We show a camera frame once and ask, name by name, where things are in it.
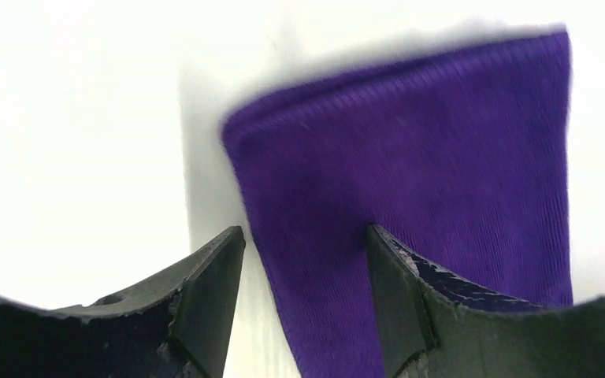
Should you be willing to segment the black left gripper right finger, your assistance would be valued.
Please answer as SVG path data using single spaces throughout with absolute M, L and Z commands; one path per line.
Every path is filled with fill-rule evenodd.
M 366 232 L 388 377 L 605 377 L 605 296 L 547 308 L 482 287 Z

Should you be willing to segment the purple towel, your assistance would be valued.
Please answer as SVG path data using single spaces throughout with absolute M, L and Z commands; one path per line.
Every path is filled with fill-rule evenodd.
M 304 377 L 382 377 L 365 232 L 468 280 L 573 301 L 570 38 L 468 46 L 344 72 L 233 113 L 223 142 Z

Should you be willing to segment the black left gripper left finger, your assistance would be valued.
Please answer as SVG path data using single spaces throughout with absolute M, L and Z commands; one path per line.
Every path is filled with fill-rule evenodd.
M 89 306 L 0 297 L 0 377 L 221 377 L 245 240 L 238 226 Z

